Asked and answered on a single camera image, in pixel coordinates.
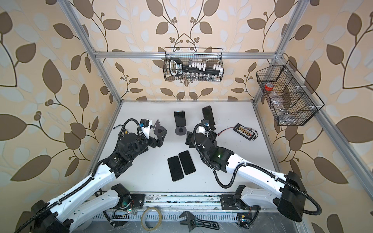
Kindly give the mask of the silver-edged black phone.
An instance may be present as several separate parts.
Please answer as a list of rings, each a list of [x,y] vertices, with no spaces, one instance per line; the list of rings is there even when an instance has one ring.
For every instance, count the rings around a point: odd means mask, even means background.
[[[178,154],[183,171],[186,175],[190,175],[196,171],[193,160],[188,150]]]

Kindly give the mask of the dark phone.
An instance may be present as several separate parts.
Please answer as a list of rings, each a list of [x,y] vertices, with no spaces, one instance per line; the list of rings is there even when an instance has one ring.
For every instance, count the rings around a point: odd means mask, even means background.
[[[180,159],[178,156],[168,158],[168,165],[172,181],[178,181],[184,178],[184,173],[181,167]]]

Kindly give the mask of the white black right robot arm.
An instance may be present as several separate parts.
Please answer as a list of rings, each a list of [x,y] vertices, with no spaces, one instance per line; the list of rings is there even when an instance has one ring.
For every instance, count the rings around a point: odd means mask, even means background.
[[[217,134],[210,129],[207,121],[203,120],[186,135],[186,144],[197,150],[221,188],[230,188],[236,177],[241,176],[266,190],[266,194],[256,196],[249,187],[239,186],[239,208],[275,206],[279,213],[296,222],[301,222],[304,214],[319,216],[322,213],[322,207],[307,193],[299,175],[292,171],[284,174],[265,169],[245,160],[232,150],[217,146]]]

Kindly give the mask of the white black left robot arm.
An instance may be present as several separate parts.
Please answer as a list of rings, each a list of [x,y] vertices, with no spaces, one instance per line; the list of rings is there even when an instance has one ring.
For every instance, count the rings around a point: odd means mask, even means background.
[[[159,121],[153,123],[145,118],[128,119],[120,127],[112,154],[99,161],[92,173],[73,188],[47,203],[34,204],[33,216],[18,226],[17,233],[72,233],[100,212],[131,206],[130,192],[121,184],[94,199],[91,196],[120,177],[149,148],[162,147],[167,130]]]

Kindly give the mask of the purple round left phone stand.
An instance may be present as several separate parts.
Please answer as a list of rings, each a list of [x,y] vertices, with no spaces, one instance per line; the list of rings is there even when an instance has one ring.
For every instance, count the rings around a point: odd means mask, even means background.
[[[154,125],[154,134],[157,136],[158,140],[164,141],[166,135],[167,135],[167,130],[165,127],[163,127],[160,123],[160,120],[158,119],[155,122]]]

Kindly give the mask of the purple round phone stand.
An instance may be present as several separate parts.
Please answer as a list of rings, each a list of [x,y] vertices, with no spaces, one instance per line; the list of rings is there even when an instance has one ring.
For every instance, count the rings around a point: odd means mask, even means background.
[[[160,120],[158,119],[155,122],[154,125],[154,134],[157,136],[158,140],[164,141],[166,135],[167,135],[167,130],[165,127],[163,127],[160,123]]]
[[[187,129],[185,126],[179,126],[175,128],[175,134],[178,136],[184,136],[187,132]]]

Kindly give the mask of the purple round middle phone stand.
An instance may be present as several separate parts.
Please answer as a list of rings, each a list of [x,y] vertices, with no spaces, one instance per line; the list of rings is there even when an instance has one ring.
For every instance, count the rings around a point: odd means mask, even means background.
[[[175,134],[178,136],[184,136],[187,132],[187,129],[185,126],[179,126],[175,128]]]

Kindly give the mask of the black socket set holder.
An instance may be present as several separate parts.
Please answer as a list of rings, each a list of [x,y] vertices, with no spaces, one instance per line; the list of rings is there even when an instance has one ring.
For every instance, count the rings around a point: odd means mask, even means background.
[[[207,66],[207,63],[198,63],[188,61],[187,65],[184,65],[181,59],[171,58],[169,60],[168,69],[171,76],[179,77],[193,77],[193,78],[217,78],[222,77],[224,70],[221,66],[216,64],[213,68]]]

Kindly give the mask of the brown tape roll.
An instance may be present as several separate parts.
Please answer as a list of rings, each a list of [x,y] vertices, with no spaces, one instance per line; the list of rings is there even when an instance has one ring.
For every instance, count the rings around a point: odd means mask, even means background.
[[[158,208],[149,207],[141,215],[142,228],[148,232],[157,230],[162,223],[162,214]]]

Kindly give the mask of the black adjustable wrench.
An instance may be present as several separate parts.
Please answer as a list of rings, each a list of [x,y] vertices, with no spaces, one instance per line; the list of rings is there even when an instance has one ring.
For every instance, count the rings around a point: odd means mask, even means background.
[[[185,225],[188,227],[188,231],[191,232],[197,227],[207,228],[211,230],[220,230],[220,226],[215,221],[201,220],[197,218],[193,213],[189,211],[184,211],[179,215],[181,221],[180,225]]]

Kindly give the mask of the red capped item in basket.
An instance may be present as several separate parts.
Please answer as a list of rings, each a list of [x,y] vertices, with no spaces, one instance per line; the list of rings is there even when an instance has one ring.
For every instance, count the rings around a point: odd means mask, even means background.
[[[265,89],[265,91],[266,91],[267,93],[270,93],[270,92],[273,91],[273,89],[274,89],[274,85],[273,85],[272,83],[266,83],[266,84],[264,85],[264,89]]]

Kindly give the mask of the aluminium frame post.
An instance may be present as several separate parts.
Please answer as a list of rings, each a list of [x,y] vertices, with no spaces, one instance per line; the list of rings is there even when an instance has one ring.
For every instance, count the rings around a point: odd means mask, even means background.
[[[73,29],[75,30],[80,42],[82,43],[84,49],[87,51],[89,57],[92,59],[93,64],[97,68],[99,74],[105,85],[107,85],[108,90],[113,95],[114,100],[121,105],[122,99],[119,96],[119,93],[110,79],[108,72],[106,71],[104,65],[101,63],[100,59],[96,56],[96,50],[92,46],[88,36],[86,35],[82,24],[80,23],[79,19],[75,15],[71,3],[69,1],[57,1],[64,12],[65,16],[69,20],[70,24],[72,25]]]

